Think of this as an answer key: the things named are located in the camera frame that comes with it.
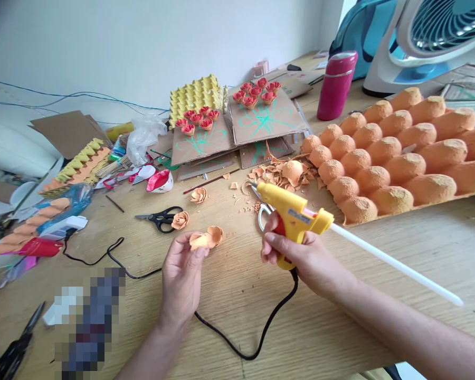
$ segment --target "black power cord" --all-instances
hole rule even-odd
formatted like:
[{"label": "black power cord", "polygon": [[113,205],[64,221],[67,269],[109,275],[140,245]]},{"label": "black power cord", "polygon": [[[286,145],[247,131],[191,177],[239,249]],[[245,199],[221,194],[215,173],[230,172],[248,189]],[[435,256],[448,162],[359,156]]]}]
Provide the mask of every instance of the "black power cord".
[{"label": "black power cord", "polygon": [[[63,249],[63,254],[68,257],[69,259],[71,260],[76,260],[76,261],[79,261],[79,262],[82,262],[83,264],[85,265],[88,265],[88,266],[93,266],[95,264],[97,264],[98,262],[100,262],[100,260],[102,260],[104,257],[106,256],[109,256],[116,264],[118,264],[120,267],[122,267],[124,270],[125,270],[125,274],[134,279],[134,280],[139,280],[139,279],[143,279],[143,278],[146,278],[146,277],[149,277],[151,276],[152,274],[155,274],[157,272],[160,272],[162,270],[162,268],[158,268],[158,269],[155,269],[154,271],[152,272],[149,272],[148,274],[145,274],[145,275],[142,275],[142,276],[139,276],[139,277],[136,277],[136,276],[133,276],[131,275],[127,269],[117,260],[115,259],[115,257],[111,254],[111,251],[116,249],[117,247],[120,246],[121,243],[123,243],[123,241],[125,240],[124,237],[120,237],[114,244],[112,244],[111,246],[109,246],[109,248],[107,248],[107,251],[94,263],[92,264],[89,264],[87,263],[85,260],[82,260],[82,259],[77,259],[75,257],[72,257],[70,256],[68,253],[66,253],[66,250],[67,250],[67,241],[69,240],[69,238],[74,234],[74,232],[76,231],[76,229],[69,229],[67,230],[66,232],[66,235],[65,235],[65,239],[64,239],[64,242],[65,242],[65,248]],[[294,288],[290,291],[290,293],[285,297],[283,298],[280,303],[278,305],[276,305],[276,307],[273,309],[271,315],[269,316],[268,318],[268,321],[265,323],[265,326],[264,326],[264,329],[262,330],[262,335],[260,337],[260,341],[259,341],[259,346],[257,348],[257,350],[255,351],[255,353],[253,355],[245,355],[243,354],[242,352],[240,352],[232,343],[231,341],[220,331],[218,330],[216,327],[214,327],[211,323],[209,323],[208,321],[206,321],[204,318],[201,317],[201,315],[195,311],[195,316],[197,317],[197,319],[199,321],[202,322],[202,324],[208,326],[210,329],[212,329],[215,333],[217,333],[218,335],[220,335],[223,340],[229,345],[229,347],[242,359],[244,360],[254,360],[258,357],[259,353],[260,353],[260,350],[262,349],[262,344],[264,343],[264,339],[265,339],[265,335],[266,333],[268,332],[268,329],[269,329],[269,326],[271,325],[271,323],[273,322],[273,318],[275,317],[275,315],[278,313],[278,311],[280,311],[280,309],[282,308],[283,305],[285,305],[297,292],[297,287],[298,287],[298,284],[299,284],[299,278],[297,276],[297,272],[295,269],[292,269],[290,271],[290,274],[292,275],[292,278],[294,280]]]}]

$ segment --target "wooden table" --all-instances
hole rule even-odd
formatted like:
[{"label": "wooden table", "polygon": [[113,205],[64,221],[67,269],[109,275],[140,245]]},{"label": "wooden table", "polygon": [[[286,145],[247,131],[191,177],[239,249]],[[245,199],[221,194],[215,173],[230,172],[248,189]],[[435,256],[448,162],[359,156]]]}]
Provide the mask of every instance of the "wooden table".
[{"label": "wooden table", "polygon": [[[302,66],[308,59],[294,63]],[[321,83],[315,85],[310,93],[298,98],[317,134],[329,124],[316,118],[320,86]],[[344,115],[376,101],[364,95],[361,86],[362,81],[353,83]],[[238,165],[208,176],[214,178],[234,168]],[[257,215],[238,213],[245,205],[244,195],[239,190],[230,190],[229,185],[231,181],[243,183],[247,173],[249,170],[242,170],[229,180],[207,185],[209,197],[200,205],[191,203],[189,194],[182,192],[202,183],[202,178],[177,182],[167,194],[148,194],[144,183],[134,187],[123,184],[109,195],[125,213],[103,194],[97,194],[84,212],[88,226],[71,238],[68,252],[93,261],[123,236],[124,243],[113,253],[132,274],[140,275],[161,266],[177,232],[160,234],[152,224],[139,221],[134,215],[178,205],[191,216],[188,229],[205,231],[209,225],[220,226],[225,240],[204,263],[198,311],[241,351],[252,353],[267,317],[291,290],[292,279],[289,273],[261,263]],[[236,205],[233,194],[240,198]],[[324,207],[335,214],[337,222],[343,221],[326,189],[317,191],[312,184],[304,196],[314,208]],[[374,221],[351,231],[450,289],[465,301],[465,306],[451,305],[333,232],[325,233],[326,245],[357,276],[475,335],[475,196]],[[108,258],[98,265],[115,266]],[[40,302],[46,300],[49,306],[54,296],[60,295],[61,286],[87,287],[89,278],[101,273],[98,268],[84,267],[58,255],[0,290],[0,355],[21,334]],[[100,378],[116,375],[140,344],[158,316],[160,297],[160,274],[144,280],[127,278],[125,295],[120,299],[119,324],[113,331],[112,352],[106,354]],[[53,378],[57,363],[50,361],[54,357],[54,343],[62,339],[60,331],[58,327],[45,329],[39,322],[17,378]],[[333,379],[400,360],[341,310],[301,283],[296,296],[275,317],[255,361],[239,359],[220,337],[194,318],[171,377]]]}]

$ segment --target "fingernail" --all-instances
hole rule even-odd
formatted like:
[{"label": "fingernail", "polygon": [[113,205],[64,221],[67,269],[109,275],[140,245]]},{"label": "fingernail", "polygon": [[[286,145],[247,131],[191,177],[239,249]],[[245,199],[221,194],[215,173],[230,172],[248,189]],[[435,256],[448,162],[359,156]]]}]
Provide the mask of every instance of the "fingernail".
[{"label": "fingernail", "polygon": [[271,233],[271,232],[268,232],[266,235],[265,235],[265,240],[268,242],[268,243],[272,243],[274,241],[274,235]]}]

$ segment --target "pink water bottle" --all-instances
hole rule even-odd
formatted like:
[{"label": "pink water bottle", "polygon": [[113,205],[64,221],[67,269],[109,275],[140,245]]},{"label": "pink water bottle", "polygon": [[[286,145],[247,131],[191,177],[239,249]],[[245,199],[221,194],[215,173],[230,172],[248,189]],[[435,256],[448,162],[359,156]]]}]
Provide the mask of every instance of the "pink water bottle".
[{"label": "pink water bottle", "polygon": [[343,112],[357,57],[357,52],[350,50],[335,54],[329,59],[318,101],[317,118],[320,120],[336,119]]}]

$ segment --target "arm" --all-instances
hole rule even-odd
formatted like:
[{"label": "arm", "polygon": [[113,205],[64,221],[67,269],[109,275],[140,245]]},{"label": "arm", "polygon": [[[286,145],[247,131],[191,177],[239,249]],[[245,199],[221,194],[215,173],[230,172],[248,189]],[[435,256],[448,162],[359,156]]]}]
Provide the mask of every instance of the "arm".
[{"label": "arm", "polygon": [[209,253],[208,248],[190,251],[188,240],[193,233],[179,235],[170,245],[162,265],[160,316],[116,380],[161,380],[174,364],[199,304],[202,262]]},{"label": "arm", "polygon": [[284,254],[311,290],[340,306],[427,379],[475,380],[475,337],[358,280],[331,255],[317,234],[307,232],[303,244],[296,244],[271,233],[277,225],[273,213],[265,230],[263,262],[276,264],[279,252]]}]

